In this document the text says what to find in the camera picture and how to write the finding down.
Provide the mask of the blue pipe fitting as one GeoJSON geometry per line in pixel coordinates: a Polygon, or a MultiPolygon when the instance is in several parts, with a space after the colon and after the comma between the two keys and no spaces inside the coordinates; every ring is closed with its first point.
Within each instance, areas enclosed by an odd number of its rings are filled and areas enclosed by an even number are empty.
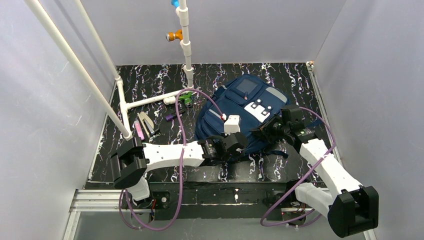
{"type": "Polygon", "coordinates": [[[171,4],[175,7],[178,8],[180,6],[179,0],[171,0],[171,4]]]}

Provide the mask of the navy blue backpack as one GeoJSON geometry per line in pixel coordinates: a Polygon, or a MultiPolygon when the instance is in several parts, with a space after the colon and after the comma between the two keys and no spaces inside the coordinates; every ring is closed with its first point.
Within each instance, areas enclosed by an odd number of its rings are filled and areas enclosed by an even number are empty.
{"type": "Polygon", "coordinates": [[[239,115],[240,132],[248,139],[248,146],[244,155],[264,153],[280,155],[285,158],[288,154],[271,150],[271,146],[280,140],[286,140],[296,151],[302,144],[317,139],[313,129],[307,128],[294,132],[276,141],[268,141],[266,137],[256,137],[251,129],[267,122],[275,114],[281,113],[283,106],[293,105],[289,98],[279,89],[267,84],[257,76],[244,74],[225,85],[219,87],[199,112],[195,124],[194,136],[196,140],[205,140],[208,137],[222,137],[224,122],[219,115],[239,115]]]}

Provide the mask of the purple cylinder object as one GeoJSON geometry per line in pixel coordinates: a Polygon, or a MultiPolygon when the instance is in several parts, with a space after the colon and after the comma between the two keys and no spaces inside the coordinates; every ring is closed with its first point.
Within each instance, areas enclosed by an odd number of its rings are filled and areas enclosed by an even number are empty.
{"type": "Polygon", "coordinates": [[[177,114],[177,112],[173,112],[173,113],[171,113],[171,114],[166,115],[166,116],[165,116],[165,119],[166,119],[166,121],[167,121],[167,122],[169,122],[169,121],[171,121],[171,120],[176,119],[178,116],[180,116],[180,117],[181,117],[181,116],[182,116],[185,112],[186,112],[186,110],[185,110],[185,109],[181,110],[181,111],[179,112],[179,114],[177,114]]]}

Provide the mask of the silver wrench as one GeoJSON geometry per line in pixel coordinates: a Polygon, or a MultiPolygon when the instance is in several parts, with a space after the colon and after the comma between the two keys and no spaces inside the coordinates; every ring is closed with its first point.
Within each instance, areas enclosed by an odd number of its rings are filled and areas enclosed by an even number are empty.
{"type": "Polygon", "coordinates": [[[193,91],[193,93],[194,93],[194,94],[198,94],[198,93],[199,93],[199,91],[201,91],[201,87],[197,87],[197,88],[195,88],[195,91],[193,91]]]}

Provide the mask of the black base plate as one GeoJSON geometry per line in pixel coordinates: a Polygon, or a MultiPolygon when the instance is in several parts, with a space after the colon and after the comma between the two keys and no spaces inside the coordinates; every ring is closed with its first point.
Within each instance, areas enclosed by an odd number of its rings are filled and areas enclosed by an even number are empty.
{"type": "MultiPolygon", "coordinates": [[[[177,209],[179,184],[152,182],[145,200],[130,199],[136,213],[152,220],[171,220],[177,209]]],[[[291,184],[284,182],[185,182],[178,219],[259,219],[291,184]]]]}

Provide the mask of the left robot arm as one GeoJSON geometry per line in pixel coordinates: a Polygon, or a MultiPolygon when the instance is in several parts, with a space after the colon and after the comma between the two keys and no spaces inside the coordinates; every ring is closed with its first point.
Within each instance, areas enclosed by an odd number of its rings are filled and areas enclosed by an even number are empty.
{"type": "Polygon", "coordinates": [[[175,167],[216,166],[241,156],[248,139],[240,132],[183,144],[151,144],[138,139],[122,143],[110,157],[113,187],[128,190],[135,201],[150,197],[146,172],[175,167]]]}

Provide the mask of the pink marker pen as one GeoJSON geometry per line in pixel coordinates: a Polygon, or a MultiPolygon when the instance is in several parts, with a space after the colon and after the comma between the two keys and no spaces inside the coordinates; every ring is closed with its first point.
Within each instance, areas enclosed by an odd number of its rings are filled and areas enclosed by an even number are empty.
{"type": "Polygon", "coordinates": [[[141,126],[140,122],[138,120],[135,120],[133,122],[133,126],[134,126],[134,129],[135,129],[136,135],[140,138],[141,141],[144,141],[145,137],[144,137],[144,133],[143,133],[142,126],[141,126]]]}

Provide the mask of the beige and grey stapler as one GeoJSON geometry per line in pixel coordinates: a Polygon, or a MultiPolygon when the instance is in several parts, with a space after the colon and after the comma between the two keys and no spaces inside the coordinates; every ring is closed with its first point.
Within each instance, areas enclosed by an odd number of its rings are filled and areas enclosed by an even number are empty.
{"type": "Polygon", "coordinates": [[[159,128],[155,128],[153,120],[144,111],[139,112],[137,116],[148,137],[155,136],[159,133],[159,128]]]}

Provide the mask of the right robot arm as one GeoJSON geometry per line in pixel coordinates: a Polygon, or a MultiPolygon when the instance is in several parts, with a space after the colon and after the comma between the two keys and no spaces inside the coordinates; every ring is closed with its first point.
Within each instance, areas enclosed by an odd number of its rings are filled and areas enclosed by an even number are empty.
{"type": "Polygon", "coordinates": [[[252,133],[270,143],[284,139],[312,167],[261,217],[264,227],[278,226],[267,222],[268,215],[286,198],[296,201],[325,216],[332,231],[340,238],[372,230],[379,225],[379,194],[373,186],[364,186],[352,177],[336,160],[333,143],[327,148],[316,133],[307,128],[302,119],[304,107],[290,104],[281,108],[252,133]]]}

